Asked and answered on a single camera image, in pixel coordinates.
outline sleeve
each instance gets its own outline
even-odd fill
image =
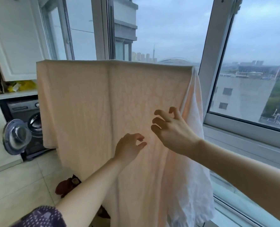
[[[66,227],[66,224],[55,207],[39,206],[11,227]]]

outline tiled floor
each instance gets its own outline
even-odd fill
[[[0,172],[0,227],[7,227],[40,205],[53,206],[59,182],[73,173],[61,166],[55,150]]]

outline pink towel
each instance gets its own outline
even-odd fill
[[[145,136],[148,145],[103,202],[111,227],[187,227],[212,218],[209,170],[165,148],[150,130],[156,109],[176,106],[203,137],[201,91],[193,67],[41,61],[37,79],[44,145],[57,148],[62,164],[81,180],[113,156],[126,133]]]

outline forearm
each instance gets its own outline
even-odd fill
[[[89,226],[123,168],[119,160],[110,159],[56,205],[67,226]]]
[[[188,157],[214,171],[280,220],[280,169],[201,140]]]

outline cloudy sky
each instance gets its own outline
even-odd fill
[[[213,0],[133,0],[137,10],[133,51],[158,61],[183,57],[200,62]],[[230,33],[225,63],[263,60],[280,64],[280,0],[243,0]]]

